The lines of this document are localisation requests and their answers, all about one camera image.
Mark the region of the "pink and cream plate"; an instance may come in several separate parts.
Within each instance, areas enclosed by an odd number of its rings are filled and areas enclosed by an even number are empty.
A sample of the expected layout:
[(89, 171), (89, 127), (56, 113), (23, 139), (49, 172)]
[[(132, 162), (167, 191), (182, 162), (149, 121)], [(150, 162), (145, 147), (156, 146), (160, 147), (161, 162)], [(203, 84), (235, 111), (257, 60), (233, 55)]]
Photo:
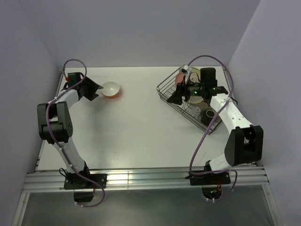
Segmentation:
[(185, 74), (182, 72), (179, 72), (175, 77), (175, 87), (177, 87), (178, 84), (185, 83)]

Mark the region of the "dark brown tumbler cup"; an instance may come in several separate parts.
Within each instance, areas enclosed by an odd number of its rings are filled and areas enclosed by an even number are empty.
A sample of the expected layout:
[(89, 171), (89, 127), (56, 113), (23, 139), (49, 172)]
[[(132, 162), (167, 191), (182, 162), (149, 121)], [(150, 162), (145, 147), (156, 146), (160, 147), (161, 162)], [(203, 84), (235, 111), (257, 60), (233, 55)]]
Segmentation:
[(209, 126), (214, 116), (215, 116), (214, 110), (208, 109), (202, 114), (200, 121), (202, 124)]

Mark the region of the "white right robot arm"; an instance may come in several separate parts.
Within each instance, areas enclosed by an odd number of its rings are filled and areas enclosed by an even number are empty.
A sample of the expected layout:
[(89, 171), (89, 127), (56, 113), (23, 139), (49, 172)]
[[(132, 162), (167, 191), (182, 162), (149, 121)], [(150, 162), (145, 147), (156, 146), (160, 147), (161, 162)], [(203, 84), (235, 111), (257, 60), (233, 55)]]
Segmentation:
[(209, 121), (210, 129), (216, 117), (220, 117), (229, 132), (224, 153), (209, 160), (204, 167), (204, 180), (215, 183), (220, 173), (240, 164), (259, 161), (262, 157), (263, 129), (254, 126), (238, 110), (231, 98), (232, 93), (225, 87), (217, 85), (216, 70), (212, 67), (202, 68), (197, 81), (191, 81), (192, 68), (184, 65), (179, 69), (181, 81), (167, 100), (168, 103), (182, 105), (191, 97), (202, 97), (209, 102), (214, 117)]

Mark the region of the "green and cream plate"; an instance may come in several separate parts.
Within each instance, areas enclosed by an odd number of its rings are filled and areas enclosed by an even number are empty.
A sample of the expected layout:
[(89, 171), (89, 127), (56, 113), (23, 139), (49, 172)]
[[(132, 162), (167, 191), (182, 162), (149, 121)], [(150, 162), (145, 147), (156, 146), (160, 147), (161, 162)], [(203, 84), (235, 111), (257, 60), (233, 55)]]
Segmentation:
[(193, 83), (200, 82), (200, 70), (198, 68), (192, 67), (189, 80)]

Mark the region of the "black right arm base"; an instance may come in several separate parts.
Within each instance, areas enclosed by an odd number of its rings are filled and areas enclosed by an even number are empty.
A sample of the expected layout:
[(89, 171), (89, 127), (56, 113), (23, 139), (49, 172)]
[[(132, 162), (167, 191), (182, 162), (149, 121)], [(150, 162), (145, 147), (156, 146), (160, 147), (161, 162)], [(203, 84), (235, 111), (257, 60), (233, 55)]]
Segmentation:
[(200, 186), (202, 194), (210, 200), (217, 200), (222, 197), (222, 185), (231, 183), (228, 172), (210, 173), (194, 176), (189, 172), (185, 179), (190, 181), (191, 186)]

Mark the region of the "clear drinking glass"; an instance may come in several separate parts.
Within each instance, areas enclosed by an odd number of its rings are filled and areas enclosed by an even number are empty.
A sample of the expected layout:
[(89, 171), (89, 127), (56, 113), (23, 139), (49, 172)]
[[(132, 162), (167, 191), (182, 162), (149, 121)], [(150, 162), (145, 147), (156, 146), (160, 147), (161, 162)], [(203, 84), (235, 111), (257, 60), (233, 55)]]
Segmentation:
[(191, 114), (194, 118), (196, 119), (200, 119), (201, 118), (201, 109), (199, 107), (194, 107), (192, 110), (191, 110)]

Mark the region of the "orange and white bowl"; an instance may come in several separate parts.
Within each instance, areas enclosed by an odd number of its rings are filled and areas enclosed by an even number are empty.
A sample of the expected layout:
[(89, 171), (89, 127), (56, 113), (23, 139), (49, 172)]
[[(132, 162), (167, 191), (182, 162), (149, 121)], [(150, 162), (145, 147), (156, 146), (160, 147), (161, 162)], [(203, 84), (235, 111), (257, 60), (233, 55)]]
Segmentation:
[(120, 91), (120, 85), (114, 81), (105, 82), (101, 93), (107, 98), (116, 98)]

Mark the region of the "grey-green ceramic mug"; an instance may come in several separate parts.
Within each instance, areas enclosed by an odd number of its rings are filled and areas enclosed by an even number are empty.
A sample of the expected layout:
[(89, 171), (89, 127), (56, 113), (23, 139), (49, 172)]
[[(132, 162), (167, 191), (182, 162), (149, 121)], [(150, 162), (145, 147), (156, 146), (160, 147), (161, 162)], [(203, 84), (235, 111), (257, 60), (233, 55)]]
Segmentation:
[(202, 97), (191, 96), (188, 102), (191, 103), (191, 104), (198, 104), (198, 103), (201, 103), (203, 100), (204, 99)]

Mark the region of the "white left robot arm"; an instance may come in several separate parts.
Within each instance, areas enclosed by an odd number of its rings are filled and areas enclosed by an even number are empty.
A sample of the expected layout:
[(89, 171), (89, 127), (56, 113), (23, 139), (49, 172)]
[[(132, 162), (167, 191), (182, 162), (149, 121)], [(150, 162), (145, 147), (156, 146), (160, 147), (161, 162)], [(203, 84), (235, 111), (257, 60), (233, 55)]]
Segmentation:
[(72, 140), (73, 125), (69, 109), (83, 97), (93, 101), (98, 97), (97, 90), (103, 87), (80, 72), (69, 73), (67, 78), (58, 97), (37, 105), (39, 136), (59, 152), (66, 164), (66, 177), (75, 178), (79, 187), (86, 188), (90, 186), (92, 177)]

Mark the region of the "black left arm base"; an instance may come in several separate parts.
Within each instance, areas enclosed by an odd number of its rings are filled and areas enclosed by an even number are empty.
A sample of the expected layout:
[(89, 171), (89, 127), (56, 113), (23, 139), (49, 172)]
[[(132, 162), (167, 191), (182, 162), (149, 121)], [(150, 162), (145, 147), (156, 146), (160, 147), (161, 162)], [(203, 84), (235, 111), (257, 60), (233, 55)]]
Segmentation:
[(79, 174), (88, 178), (88, 181), (79, 177), (76, 173), (67, 172), (63, 168), (59, 169), (59, 173), (64, 177), (63, 189), (73, 190), (73, 199), (75, 202), (80, 204), (87, 204), (88, 202), (91, 202), (94, 198), (95, 190), (99, 188), (99, 186), (91, 181), (99, 184), (101, 188), (106, 187), (107, 174), (91, 174), (87, 166), (85, 166), (84, 170), (79, 172)]

